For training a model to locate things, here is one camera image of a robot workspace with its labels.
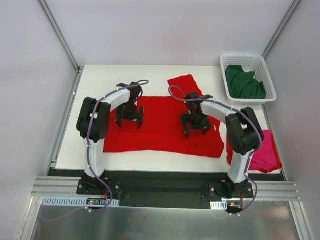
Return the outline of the white plastic basket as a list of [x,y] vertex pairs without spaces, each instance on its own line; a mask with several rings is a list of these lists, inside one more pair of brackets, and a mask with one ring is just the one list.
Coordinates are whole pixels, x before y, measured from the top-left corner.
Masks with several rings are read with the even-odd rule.
[[230,105],[261,106],[277,99],[269,70],[262,56],[223,54],[220,56],[220,65]]

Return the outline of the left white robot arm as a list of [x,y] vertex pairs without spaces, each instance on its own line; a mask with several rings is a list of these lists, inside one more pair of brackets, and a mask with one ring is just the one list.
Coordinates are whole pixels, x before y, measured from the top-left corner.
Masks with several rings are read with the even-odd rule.
[[114,90],[99,99],[86,97],[83,100],[76,129],[85,144],[84,173],[86,177],[92,178],[88,188],[96,195],[106,189],[106,182],[99,178],[105,171],[99,153],[110,128],[111,113],[115,111],[115,123],[120,128],[123,127],[123,120],[137,122],[140,128],[144,122],[144,107],[138,107],[138,101],[143,96],[142,86],[148,83],[145,79],[130,84],[119,83]]

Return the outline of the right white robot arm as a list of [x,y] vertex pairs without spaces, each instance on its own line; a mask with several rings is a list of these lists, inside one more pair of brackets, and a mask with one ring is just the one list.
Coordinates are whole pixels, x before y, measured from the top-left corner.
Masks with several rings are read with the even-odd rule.
[[254,154],[262,147],[263,131],[251,107],[232,108],[217,102],[211,95],[198,96],[189,93],[183,100],[188,113],[180,116],[184,134],[201,130],[203,134],[212,129],[209,117],[226,126],[227,140],[232,149],[230,169],[224,182],[214,187],[216,195],[222,198],[235,198],[242,193],[248,183],[248,171]]

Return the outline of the green t shirt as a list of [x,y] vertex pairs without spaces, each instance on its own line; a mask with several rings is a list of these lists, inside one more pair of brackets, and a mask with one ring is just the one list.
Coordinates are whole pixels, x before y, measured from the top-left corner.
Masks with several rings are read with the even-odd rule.
[[244,71],[241,65],[229,65],[225,70],[229,95],[234,99],[265,99],[265,85],[255,78],[254,71]]

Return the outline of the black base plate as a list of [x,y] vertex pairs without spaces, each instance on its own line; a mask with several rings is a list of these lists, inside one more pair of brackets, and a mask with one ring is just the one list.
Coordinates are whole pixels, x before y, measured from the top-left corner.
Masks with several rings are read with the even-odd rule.
[[211,202],[223,199],[220,193],[235,200],[250,200],[254,196],[248,181],[232,186],[226,173],[109,170],[101,178],[104,183],[83,175],[76,193],[108,193],[122,207],[174,209],[209,209]]

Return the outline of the aluminium rail frame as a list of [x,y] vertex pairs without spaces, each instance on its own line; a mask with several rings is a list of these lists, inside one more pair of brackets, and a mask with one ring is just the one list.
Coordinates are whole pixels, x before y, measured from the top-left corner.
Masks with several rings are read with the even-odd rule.
[[[183,65],[86,65],[75,78],[68,95],[49,167],[54,176],[38,176],[31,191],[32,204],[25,230],[37,240],[312,240],[302,186],[292,181],[272,181],[266,174],[253,185],[253,198],[244,199],[246,210],[229,215],[224,210],[118,207],[99,212],[78,206],[42,205],[43,197],[78,195],[80,176],[86,166],[85,145],[76,129],[85,97],[101,98],[117,84],[148,80],[145,96],[167,96],[168,80],[192,75],[204,94],[226,103],[219,66]],[[162,151],[101,153],[106,171],[226,173],[226,154],[220,158]]]

